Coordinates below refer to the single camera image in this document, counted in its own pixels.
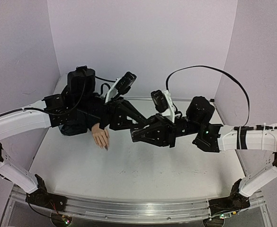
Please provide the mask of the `mannequin hand with long nails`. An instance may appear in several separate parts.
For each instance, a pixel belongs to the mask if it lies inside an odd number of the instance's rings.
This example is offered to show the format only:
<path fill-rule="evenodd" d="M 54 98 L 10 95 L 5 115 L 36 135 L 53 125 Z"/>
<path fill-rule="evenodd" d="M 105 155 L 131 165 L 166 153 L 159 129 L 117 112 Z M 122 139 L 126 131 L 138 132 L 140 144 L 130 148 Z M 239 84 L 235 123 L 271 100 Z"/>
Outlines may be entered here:
<path fill-rule="evenodd" d="M 108 150 L 109 148 L 109 133 L 107 129 L 101 129 L 99 123 L 91 128 L 91 133 L 95 143 L 100 147 Z"/>

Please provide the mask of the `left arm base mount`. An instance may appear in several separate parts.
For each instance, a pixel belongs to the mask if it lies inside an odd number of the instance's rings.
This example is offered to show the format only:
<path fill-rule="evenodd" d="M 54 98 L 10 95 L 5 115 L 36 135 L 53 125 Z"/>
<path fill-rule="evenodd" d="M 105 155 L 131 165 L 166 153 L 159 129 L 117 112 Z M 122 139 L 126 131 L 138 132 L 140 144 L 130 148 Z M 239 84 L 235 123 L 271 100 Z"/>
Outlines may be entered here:
<path fill-rule="evenodd" d="M 32 193 L 27 193 L 26 202 L 30 205 L 36 205 L 54 211 L 65 211 L 67 197 L 49 193 L 45 181 L 37 174 L 35 174 L 35 178 L 37 179 L 37 189 Z"/>

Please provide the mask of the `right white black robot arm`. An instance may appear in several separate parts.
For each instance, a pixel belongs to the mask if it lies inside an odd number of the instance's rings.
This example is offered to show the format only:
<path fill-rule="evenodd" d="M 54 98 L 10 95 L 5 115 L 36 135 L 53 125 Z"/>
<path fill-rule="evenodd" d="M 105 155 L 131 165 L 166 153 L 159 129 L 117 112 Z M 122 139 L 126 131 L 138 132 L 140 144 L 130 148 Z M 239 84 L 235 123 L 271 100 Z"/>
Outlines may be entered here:
<path fill-rule="evenodd" d="M 204 152 L 228 150 L 272 151 L 273 160 L 256 174 L 239 181 L 237 193 L 250 197 L 255 191 L 277 178 L 277 124 L 230 126 L 211 124 L 215 107 L 202 96 L 192 99 L 186 115 L 173 122 L 161 114 L 151 116 L 143 128 L 131 130 L 134 142 L 145 142 L 158 147 L 174 147 L 177 137 L 196 134 L 193 144 Z"/>

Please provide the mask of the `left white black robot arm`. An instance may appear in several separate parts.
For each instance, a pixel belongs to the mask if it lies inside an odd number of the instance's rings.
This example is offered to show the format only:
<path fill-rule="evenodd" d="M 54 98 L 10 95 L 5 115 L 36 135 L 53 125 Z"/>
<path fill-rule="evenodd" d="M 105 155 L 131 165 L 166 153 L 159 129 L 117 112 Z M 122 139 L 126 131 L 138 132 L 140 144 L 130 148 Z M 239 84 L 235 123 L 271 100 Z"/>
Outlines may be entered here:
<path fill-rule="evenodd" d="M 95 92 L 96 73 L 86 66 L 67 75 L 61 93 L 44 97 L 31 105 L 0 114 L 0 175 L 22 188 L 39 206 L 51 201 L 44 180 L 15 165 L 3 152 L 1 141 L 35 129 L 58 128 L 62 135 L 84 134 L 92 129 L 133 129 L 146 118 L 123 99 L 136 76 L 127 72 L 103 95 Z"/>

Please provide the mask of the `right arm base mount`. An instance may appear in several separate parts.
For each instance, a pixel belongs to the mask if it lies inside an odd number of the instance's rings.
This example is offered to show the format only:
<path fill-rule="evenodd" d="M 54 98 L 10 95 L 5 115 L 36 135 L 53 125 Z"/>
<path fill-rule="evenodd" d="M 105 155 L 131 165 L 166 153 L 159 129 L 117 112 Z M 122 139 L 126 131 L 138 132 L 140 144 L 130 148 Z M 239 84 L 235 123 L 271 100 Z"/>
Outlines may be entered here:
<path fill-rule="evenodd" d="M 239 193 L 239 185 L 241 181 L 242 179 L 239 179 L 234 183 L 229 196 L 209 200 L 211 217 L 240 211 L 250 207 L 249 197 L 245 197 Z"/>

